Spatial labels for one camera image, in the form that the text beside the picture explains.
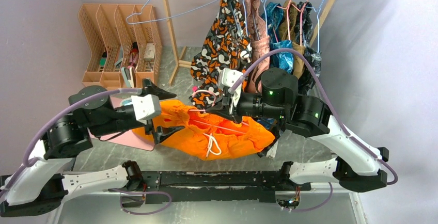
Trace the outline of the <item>blue patterned shorts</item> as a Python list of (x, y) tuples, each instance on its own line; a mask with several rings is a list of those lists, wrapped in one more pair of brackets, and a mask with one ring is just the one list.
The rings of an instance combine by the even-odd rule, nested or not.
[[(280, 3), (269, 2), (266, 4), (265, 14), (262, 18), (267, 23), (267, 34), (270, 37), (270, 50), (281, 48), (292, 48), (290, 40), (282, 40), (279, 34), (279, 27), (283, 21), (284, 10), (280, 8)], [(290, 52), (279, 52), (270, 57), (270, 66), (285, 70), (291, 74), (293, 70), (294, 57)]]

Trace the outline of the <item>brown shorts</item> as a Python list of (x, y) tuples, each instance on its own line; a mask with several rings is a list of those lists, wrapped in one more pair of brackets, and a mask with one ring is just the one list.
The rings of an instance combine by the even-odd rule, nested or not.
[[(284, 14), (283, 14), (283, 19), (280, 23), (278, 32), (279, 32), (279, 36), (280, 36), (280, 40), (284, 41), (284, 40), (291, 40), (292, 41), (292, 48), (298, 52), (300, 52), (301, 54), (304, 53), (305, 48), (303, 45), (300, 45), (300, 42), (296, 42), (296, 33), (299, 32), (299, 28), (298, 31), (295, 31), (295, 25), (297, 22), (297, 18), (299, 17), (299, 12), (298, 10), (293, 7), (292, 5), (296, 5), (295, 2), (292, 2), (290, 4), (289, 10), (287, 11), (287, 5), (289, 3), (289, 0), (286, 0), (283, 4), (284, 9)], [(292, 74), (294, 76), (296, 76), (298, 79), (300, 79), (304, 73), (304, 67), (305, 64), (303, 62), (303, 60), (299, 57), (294, 55), (294, 62), (293, 62), (293, 72)]]

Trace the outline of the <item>pink shorts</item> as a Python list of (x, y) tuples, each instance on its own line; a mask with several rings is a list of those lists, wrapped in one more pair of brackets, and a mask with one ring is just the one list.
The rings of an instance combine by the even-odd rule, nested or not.
[[(261, 0), (245, 0), (247, 29), (252, 47), (252, 62), (258, 60), (270, 51), (270, 36), (267, 33), (265, 20), (259, 15)], [(246, 91), (256, 93), (261, 90), (261, 82), (256, 85), (256, 80), (270, 67), (270, 57), (265, 58), (250, 73)]]

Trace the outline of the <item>peach file organizer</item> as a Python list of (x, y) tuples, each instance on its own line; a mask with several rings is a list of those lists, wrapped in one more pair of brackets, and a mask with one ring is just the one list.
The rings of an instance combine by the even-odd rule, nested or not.
[(163, 46), (153, 5), (83, 4), (78, 19), (91, 53), (84, 86), (158, 83)]

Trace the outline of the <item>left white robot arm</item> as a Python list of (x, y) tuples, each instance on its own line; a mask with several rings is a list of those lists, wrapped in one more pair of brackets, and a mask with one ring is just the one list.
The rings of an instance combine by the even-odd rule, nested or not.
[(92, 148), (93, 137), (110, 141), (142, 127), (157, 142), (164, 141), (175, 129), (154, 127), (152, 120), (161, 114), (160, 101), (174, 97), (147, 78), (140, 88), (107, 90), (92, 85), (71, 95), (68, 108), (31, 140), (18, 170), (1, 176), (1, 216), (43, 215), (100, 190), (145, 189), (143, 173), (134, 161), (86, 174), (65, 174), (65, 170)]

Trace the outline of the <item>pink clipboard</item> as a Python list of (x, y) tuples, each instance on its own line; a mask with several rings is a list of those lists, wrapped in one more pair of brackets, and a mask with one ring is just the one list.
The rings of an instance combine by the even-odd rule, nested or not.
[[(111, 103), (112, 103), (113, 107), (119, 107), (120, 103), (122, 101), (123, 100), (121, 98), (111, 97)], [(109, 138), (116, 135), (117, 133), (118, 132), (102, 136), (101, 139), (108, 140)], [(141, 150), (145, 150), (145, 151), (153, 151), (153, 149), (154, 149), (154, 145), (152, 143), (150, 143), (149, 141), (144, 140), (142, 138), (139, 138), (132, 131), (125, 132), (124, 134), (122, 134), (114, 139), (111, 139), (107, 142), (111, 142), (111, 143), (118, 144), (118, 145), (123, 145), (126, 147), (141, 149)]]

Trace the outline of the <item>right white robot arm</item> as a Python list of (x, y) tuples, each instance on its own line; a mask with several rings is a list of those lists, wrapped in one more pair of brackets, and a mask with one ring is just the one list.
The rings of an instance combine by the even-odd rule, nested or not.
[(235, 123), (244, 117), (272, 118), (282, 130), (314, 140), (335, 153), (335, 157), (314, 163), (285, 162), (279, 184), (285, 190), (307, 183), (337, 183), (343, 188), (364, 193), (388, 185), (382, 162), (388, 160), (385, 147), (374, 148), (355, 138), (334, 117), (326, 101), (299, 94), (298, 79), (285, 70), (272, 68), (260, 76), (261, 92), (246, 93), (229, 89), (240, 72), (225, 69), (218, 84), (223, 93), (207, 113)]

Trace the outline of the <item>orange camouflage shorts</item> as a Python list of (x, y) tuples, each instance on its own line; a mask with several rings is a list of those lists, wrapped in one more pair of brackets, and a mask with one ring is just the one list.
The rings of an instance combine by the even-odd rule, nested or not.
[(189, 99), (198, 109), (210, 106), (221, 95), (217, 80), (223, 69), (243, 70), (252, 59), (244, 14), (239, 0), (220, 0), (219, 11), (201, 50), (191, 62), (190, 74), (201, 83), (198, 87), (201, 92)]

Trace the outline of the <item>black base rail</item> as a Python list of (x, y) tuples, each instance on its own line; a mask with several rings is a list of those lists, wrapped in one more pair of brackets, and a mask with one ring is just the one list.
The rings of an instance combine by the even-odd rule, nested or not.
[(310, 183), (297, 185), (282, 171), (143, 171), (142, 176), (130, 181), (128, 191), (147, 192), (146, 202), (163, 203), (168, 198), (152, 195), (165, 192), (173, 202), (245, 201), (276, 202), (276, 193), (296, 189), (309, 191)]

